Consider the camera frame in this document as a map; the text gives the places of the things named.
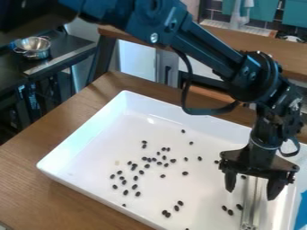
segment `black robotic arm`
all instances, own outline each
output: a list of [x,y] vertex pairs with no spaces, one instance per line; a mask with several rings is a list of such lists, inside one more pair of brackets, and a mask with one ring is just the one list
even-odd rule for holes
[[[236,175],[268,179],[268,199],[294,182],[299,167],[276,155],[281,145],[300,132],[302,96],[281,76],[282,68],[262,52],[238,52],[192,21],[180,0],[0,0],[0,43],[70,22],[75,16],[88,22],[110,24],[149,44],[172,47],[184,60],[189,80],[182,108],[191,115],[216,115],[233,110],[239,102],[257,104],[257,120],[250,142],[242,150],[221,153],[225,185],[233,191]],[[220,109],[186,107],[193,73],[186,54],[210,66],[229,87],[234,103]]]

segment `black bean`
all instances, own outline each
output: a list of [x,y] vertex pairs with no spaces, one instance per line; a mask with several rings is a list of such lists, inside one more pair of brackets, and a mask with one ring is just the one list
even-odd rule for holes
[[237,205],[236,205],[236,207],[237,207],[237,209],[239,209],[240,211],[242,211],[242,210],[243,210],[243,206],[242,206],[242,205],[240,205],[240,204],[237,204]]
[[229,216],[233,216],[233,211],[231,209],[229,209],[227,213],[229,214]]

